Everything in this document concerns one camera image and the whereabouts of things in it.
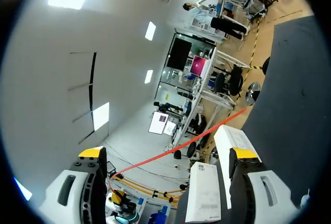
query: glass partition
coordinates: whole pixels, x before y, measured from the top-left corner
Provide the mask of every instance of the glass partition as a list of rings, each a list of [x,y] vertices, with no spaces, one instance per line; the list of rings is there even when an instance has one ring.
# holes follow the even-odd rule
[[[186,63],[183,70],[179,70],[167,66],[167,62],[168,59],[170,58],[170,54],[176,38],[191,43],[191,48],[187,55]],[[167,58],[159,81],[158,90],[155,95],[155,99],[160,102],[169,102],[169,103],[171,103],[170,101],[176,101],[179,104],[181,103],[181,101],[178,99],[179,97],[182,97],[185,101],[186,98],[181,95],[188,97],[188,95],[192,92],[192,87],[197,78],[196,75],[190,73],[194,56],[207,57],[210,50],[214,47],[215,44],[208,39],[190,33],[176,32],[167,54]]]

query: box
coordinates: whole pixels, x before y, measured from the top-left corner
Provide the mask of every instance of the box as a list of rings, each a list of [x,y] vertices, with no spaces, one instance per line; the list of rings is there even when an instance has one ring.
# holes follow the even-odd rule
[[[191,167],[185,222],[213,222],[221,219],[221,198],[217,167],[195,162]]]

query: person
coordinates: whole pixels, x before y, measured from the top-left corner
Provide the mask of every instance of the person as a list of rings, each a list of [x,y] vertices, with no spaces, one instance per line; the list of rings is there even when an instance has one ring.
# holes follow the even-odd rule
[[[243,35],[237,32],[243,33],[245,36],[247,36],[250,31],[250,26],[244,27],[243,25],[229,20],[213,17],[207,10],[199,8],[195,3],[185,3],[183,8],[186,11],[189,11],[190,14],[201,23],[208,24],[212,28],[221,30],[237,39],[244,40]]]
[[[165,113],[166,111],[170,111],[173,112],[171,109],[177,110],[177,111],[183,111],[182,108],[172,105],[170,103],[166,103],[166,104],[160,104],[158,101],[155,101],[153,103],[154,106],[159,107],[159,111],[162,113]]]

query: wooden floor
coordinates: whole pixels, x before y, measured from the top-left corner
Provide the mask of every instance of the wooden floor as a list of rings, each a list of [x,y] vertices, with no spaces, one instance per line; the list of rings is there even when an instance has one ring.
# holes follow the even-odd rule
[[[249,64],[252,56],[252,51],[255,43],[255,38],[257,36],[257,45],[254,51],[254,56],[251,65],[254,66],[262,66],[265,60],[270,56],[273,36],[274,36],[274,26],[286,22],[289,20],[297,19],[300,17],[305,17],[312,15],[312,11],[309,5],[305,0],[278,0],[279,2],[272,4],[268,8],[268,12],[264,20],[261,21],[259,25],[258,36],[257,32],[257,23],[251,24],[251,32],[247,36],[244,42],[230,38],[225,41],[223,44],[218,45],[218,50],[225,52],[236,59]],[[243,77],[245,78],[248,70],[244,70]],[[243,90],[241,92],[241,98],[237,101],[237,106],[232,111],[232,114],[246,108],[246,111],[235,118],[234,120],[227,123],[227,125],[241,129],[243,124],[245,123],[250,111],[254,106],[248,107],[245,103],[245,93],[247,91],[247,87],[252,82],[259,82],[261,86],[264,81],[264,74],[262,70],[253,69],[248,72],[247,80],[243,85]],[[204,115],[207,118],[207,121],[210,119],[212,113],[215,109],[215,104],[202,100],[202,104],[204,106]],[[227,118],[229,111],[222,110],[215,118],[213,124],[219,123]],[[209,153],[214,147],[215,143],[213,142],[213,133],[210,136],[207,145],[205,147],[205,151]]]

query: red cable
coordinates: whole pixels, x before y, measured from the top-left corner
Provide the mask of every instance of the red cable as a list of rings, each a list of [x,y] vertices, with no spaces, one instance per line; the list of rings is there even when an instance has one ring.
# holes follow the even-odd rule
[[[167,151],[167,152],[165,152],[165,153],[162,153],[162,154],[160,154],[160,155],[157,155],[157,156],[155,156],[155,157],[153,157],[153,158],[150,158],[150,159],[148,159],[148,160],[145,160],[145,161],[143,161],[143,162],[136,163],[135,165],[132,165],[132,166],[130,166],[130,167],[128,167],[128,168],[125,168],[125,169],[123,169],[123,170],[121,170],[121,171],[115,173],[115,174],[110,178],[110,180],[113,179],[114,177],[116,177],[117,175],[119,175],[119,174],[125,172],[125,171],[131,170],[131,169],[133,169],[133,168],[135,168],[135,167],[137,167],[137,166],[142,166],[142,165],[144,165],[144,164],[146,164],[146,163],[152,162],[152,161],[154,161],[154,160],[156,160],[156,159],[158,159],[158,158],[161,158],[161,157],[164,157],[165,155],[168,155],[168,154],[170,154],[170,153],[173,153],[173,152],[175,152],[175,151],[177,151],[177,150],[183,148],[184,146],[187,146],[187,145],[191,144],[191,143],[194,142],[194,141],[197,141],[199,138],[202,138],[202,137],[204,137],[205,135],[207,135],[208,133],[211,133],[211,132],[215,131],[215,130],[216,130],[218,127],[220,127],[221,125],[224,125],[225,123],[229,122],[230,120],[236,118],[238,115],[244,113],[245,110],[246,110],[246,109],[243,109],[243,110],[241,110],[240,112],[235,113],[234,115],[230,116],[230,117],[227,118],[226,120],[220,122],[219,124],[215,125],[214,127],[211,127],[211,128],[208,129],[206,132],[203,132],[202,134],[200,134],[200,135],[198,135],[198,136],[195,136],[195,137],[194,137],[193,139],[191,139],[190,141],[187,141],[187,142],[185,142],[184,144],[179,145],[179,146],[177,146],[176,148],[173,148],[173,149],[170,150],[170,151]]]

